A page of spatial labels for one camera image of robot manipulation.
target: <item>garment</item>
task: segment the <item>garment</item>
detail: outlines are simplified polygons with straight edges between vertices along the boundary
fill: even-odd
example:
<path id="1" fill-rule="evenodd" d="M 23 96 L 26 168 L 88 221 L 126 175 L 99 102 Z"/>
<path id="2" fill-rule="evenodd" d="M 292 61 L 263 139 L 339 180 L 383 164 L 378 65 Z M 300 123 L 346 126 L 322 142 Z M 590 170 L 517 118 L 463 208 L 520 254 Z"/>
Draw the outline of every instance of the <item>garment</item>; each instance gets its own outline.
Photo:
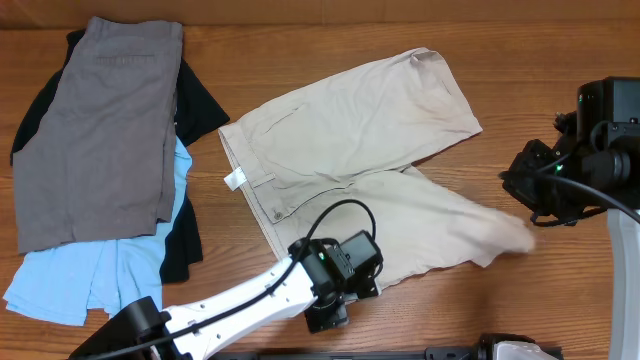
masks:
<path id="1" fill-rule="evenodd" d="M 90 20 L 38 133 L 14 154 L 21 253 L 153 234 L 171 218 L 181 51 L 178 23 Z"/>
<path id="2" fill-rule="evenodd" d="M 175 199 L 171 222 L 158 223 L 154 236 L 79 242 L 30 252 L 4 294 L 7 309 L 65 325 L 81 326 L 87 309 L 104 309 L 110 316 L 145 296 L 162 309 L 160 264 L 165 238 L 185 198 L 192 160 L 177 140 Z"/>
<path id="3" fill-rule="evenodd" d="M 367 204 L 377 220 L 382 288 L 436 267 L 488 265 L 534 240 L 515 217 L 426 179 L 412 162 L 481 131 L 445 60 L 410 50 L 271 100 L 219 133 L 242 192 L 279 258 L 334 202 Z M 343 206 L 314 237 L 347 239 L 367 214 Z"/>
<path id="4" fill-rule="evenodd" d="M 69 47 L 64 62 L 65 66 L 82 36 L 84 36 L 84 30 L 76 30 L 67 34 Z M 53 74 L 25 114 L 13 140 L 10 154 L 11 164 L 13 164 L 13 153 L 22 150 L 38 131 L 40 121 L 53 101 L 61 75 L 62 70 Z M 200 83 L 184 59 L 182 59 L 178 71 L 176 92 L 178 105 L 173 119 L 176 134 L 185 146 L 191 145 L 200 137 L 229 121 L 229 116 Z M 195 212 L 186 195 L 174 222 L 174 227 L 167 235 L 165 243 L 166 255 L 160 268 L 162 283 L 187 281 L 189 279 L 188 265 L 202 261 L 203 256 Z"/>

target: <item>light blue shirt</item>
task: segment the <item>light blue shirt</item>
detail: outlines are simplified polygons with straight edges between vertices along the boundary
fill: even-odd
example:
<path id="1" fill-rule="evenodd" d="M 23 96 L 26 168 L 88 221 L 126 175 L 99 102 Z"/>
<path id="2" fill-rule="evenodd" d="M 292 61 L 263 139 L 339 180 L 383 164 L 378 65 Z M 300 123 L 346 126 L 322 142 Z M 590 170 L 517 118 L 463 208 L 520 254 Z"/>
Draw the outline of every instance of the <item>light blue shirt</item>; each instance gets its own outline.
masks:
<path id="1" fill-rule="evenodd" d="M 165 238 L 184 202 L 191 156 L 176 141 L 176 194 L 170 223 L 154 236 L 78 242 L 28 253 L 4 294 L 7 309 L 34 319 L 82 326 L 87 309 L 110 317 L 130 303 L 151 296 L 162 310 L 160 266 Z"/>

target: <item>black garment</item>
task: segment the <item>black garment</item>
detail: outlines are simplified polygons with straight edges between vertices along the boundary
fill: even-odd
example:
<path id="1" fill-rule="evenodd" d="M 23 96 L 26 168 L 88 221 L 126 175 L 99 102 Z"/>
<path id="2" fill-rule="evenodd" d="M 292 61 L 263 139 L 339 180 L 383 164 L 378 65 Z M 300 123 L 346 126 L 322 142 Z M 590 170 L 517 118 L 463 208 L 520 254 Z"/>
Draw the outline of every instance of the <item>black garment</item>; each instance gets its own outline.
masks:
<path id="1" fill-rule="evenodd" d="M 67 35 L 67 65 L 73 49 L 82 39 L 84 30 L 77 30 Z M 53 101 L 62 70 L 57 71 L 47 82 L 27 110 L 11 148 L 11 164 L 13 153 L 22 150 L 29 140 L 38 132 L 40 121 Z M 200 83 L 193 70 L 182 59 L 178 79 L 177 110 L 174 115 L 176 135 L 184 146 L 193 144 L 203 135 L 210 133 L 229 121 L 229 116 Z M 189 279 L 189 264 L 202 261 L 202 244 L 198 233 L 195 211 L 185 194 L 184 203 L 173 223 L 173 229 L 165 239 L 166 255 L 160 267 L 160 278 L 163 284 L 182 282 Z"/>

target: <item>wooden table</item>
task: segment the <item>wooden table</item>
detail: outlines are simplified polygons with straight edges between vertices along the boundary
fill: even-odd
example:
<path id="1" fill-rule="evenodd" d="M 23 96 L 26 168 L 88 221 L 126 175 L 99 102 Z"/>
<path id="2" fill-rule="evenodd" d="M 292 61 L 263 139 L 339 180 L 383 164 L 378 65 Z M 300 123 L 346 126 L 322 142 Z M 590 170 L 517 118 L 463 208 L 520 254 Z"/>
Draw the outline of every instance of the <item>wooden table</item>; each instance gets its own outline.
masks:
<path id="1" fill-rule="evenodd" d="M 9 150 L 37 92 L 58 70 L 67 31 L 0 32 L 0 291 L 17 255 Z M 553 144 L 556 111 L 575 108 L 579 85 L 608 75 L 640 76 L 640 25 L 623 21 L 467 22 L 353 26 L 191 27 L 184 56 L 233 120 L 265 101 L 339 71 L 425 46 L 449 63 L 484 132 L 422 163 L 430 179 L 482 205 L 527 219 L 500 187 L 529 139 Z M 267 269 L 275 257 L 240 192 L 222 181 L 231 167 L 217 134 L 189 148 L 189 196 L 205 260 L 191 279 L 166 286 L 166 305 L 221 292 Z M 270 324 L 229 350 L 418 350 L 470 345 L 483 332 L 526 334 L 564 347 L 567 359 L 605 359 L 612 255 L 605 216 L 575 228 L 534 229 L 530 255 L 503 255 L 431 271 L 349 307 L 351 324 L 310 335 L 303 317 Z M 82 328 L 0 310 L 0 359 L 60 359 L 106 320 Z"/>

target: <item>folded beige pants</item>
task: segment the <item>folded beige pants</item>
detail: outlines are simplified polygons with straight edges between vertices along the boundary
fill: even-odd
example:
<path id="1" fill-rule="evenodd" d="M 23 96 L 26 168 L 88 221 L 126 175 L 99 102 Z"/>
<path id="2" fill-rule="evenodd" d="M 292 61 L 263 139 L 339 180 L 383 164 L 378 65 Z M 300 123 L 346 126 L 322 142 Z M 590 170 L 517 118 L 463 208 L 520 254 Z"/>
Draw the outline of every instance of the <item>folded beige pants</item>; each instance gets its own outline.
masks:
<path id="1" fill-rule="evenodd" d="M 271 100 L 222 127 L 222 144 L 278 258 L 329 205 L 358 199 L 373 211 L 384 288 L 432 268 L 504 251 L 528 252 L 532 235 L 513 216 L 438 186 L 411 166 L 482 131 L 444 59 L 424 48 L 375 61 Z M 369 229 L 342 206 L 314 237 Z"/>

